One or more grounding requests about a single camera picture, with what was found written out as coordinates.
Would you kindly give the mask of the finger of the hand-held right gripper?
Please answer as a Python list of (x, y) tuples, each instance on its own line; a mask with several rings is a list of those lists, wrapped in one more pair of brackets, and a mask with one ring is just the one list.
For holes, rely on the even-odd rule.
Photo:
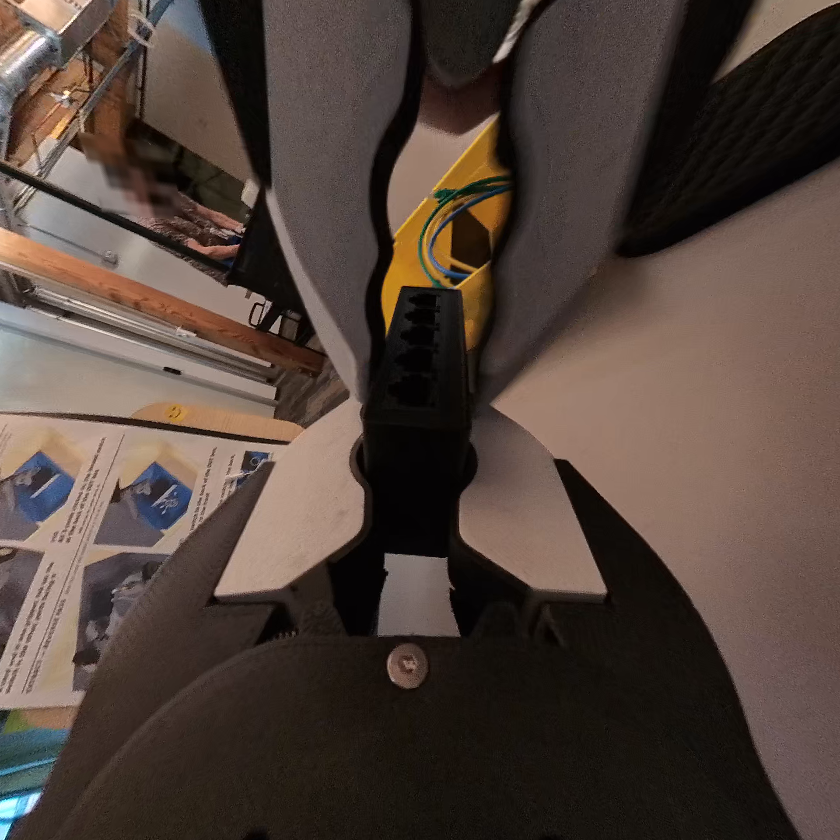
[(385, 341), (387, 195), (424, 75), (416, 5), (264, 2), (269, 212), (316, 334), (363, 403)]
[(612, 250), (685, 6), (554, 2), (523, 29), (501, 114), (515, 187), (490, 268), (495, 300), (478, 404), (557, 338)]

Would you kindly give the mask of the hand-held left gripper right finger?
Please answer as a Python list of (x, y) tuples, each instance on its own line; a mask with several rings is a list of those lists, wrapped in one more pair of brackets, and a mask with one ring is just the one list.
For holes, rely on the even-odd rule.
[(493, 406), (474, 417), (449, 542), (450, 602), (474, 633), (496, 606), (529, 634), (548, 605), (602, 606), (607, 588), (550, 451)]

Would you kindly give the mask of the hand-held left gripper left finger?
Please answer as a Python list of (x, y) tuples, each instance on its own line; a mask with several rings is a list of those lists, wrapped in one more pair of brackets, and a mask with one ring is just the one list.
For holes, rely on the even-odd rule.
[(217, 600), (282, 604), (295, 624), (324, 602), (347, 634), (375, 633), (384, 550), (359, 466), (361, 409), (338, 405), (267, 466)]

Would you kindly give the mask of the yellow plastic bin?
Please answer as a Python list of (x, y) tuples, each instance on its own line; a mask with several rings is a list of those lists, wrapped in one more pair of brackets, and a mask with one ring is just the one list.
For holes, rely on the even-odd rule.
[[(497, 136), (498, 120), (493, 119), (396, 230), (392, 263), (381, 293), (387, 328), (403, 287), (454, 289), (462, 298), (467, 351), (476, 351), (485, 338), (495, 297), (490, 262), (512, 196), (511, 174), (496, 155)], [(490, 260), (468, 276), (449, 269), (448, 228), (455, 216), (467, 209), (488, 228), (491, 239)]]

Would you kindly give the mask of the black network switch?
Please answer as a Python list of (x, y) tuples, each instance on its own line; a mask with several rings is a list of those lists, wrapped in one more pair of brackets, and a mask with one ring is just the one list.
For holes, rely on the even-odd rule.
[(361, 417), (363, 473), (384, 551), (446, 557), (472, 419), (458, 290), (400, 289)]

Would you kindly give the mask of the person's right hand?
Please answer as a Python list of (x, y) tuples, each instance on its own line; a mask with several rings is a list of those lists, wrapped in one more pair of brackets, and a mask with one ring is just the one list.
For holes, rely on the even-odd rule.
[(503, 65), (487, 68), (476, 79), (460, 87), (448, 87), (426, 72), (417, 120), (429, 128), (462, 135), (492, 118), (501, 107)]

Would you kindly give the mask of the dark bin divider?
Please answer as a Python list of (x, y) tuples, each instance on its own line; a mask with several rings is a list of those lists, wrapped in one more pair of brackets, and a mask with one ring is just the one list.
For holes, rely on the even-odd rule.
[(448, 228), (451, 234), (449, 269), (452, 272), (468, 276), (490, 260), (490, 231), (471, 209), (458, 213)]

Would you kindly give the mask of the silver ventilation ductwork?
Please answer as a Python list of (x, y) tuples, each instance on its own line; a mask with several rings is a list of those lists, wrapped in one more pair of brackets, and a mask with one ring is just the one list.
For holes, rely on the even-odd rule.
[(22, 25), (1, 52), (1, 159), (5, 161), (16, 101), (37, 75), (63, 67), (97, 30), (85, 22), (96, 2), (7, 2)]

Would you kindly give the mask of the printed instruction sheet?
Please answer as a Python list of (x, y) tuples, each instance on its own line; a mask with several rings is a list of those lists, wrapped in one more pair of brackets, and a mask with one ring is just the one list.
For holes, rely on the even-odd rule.
[(3, 413), (3, 710), (70, 707), (175, 549), (281, 442)]

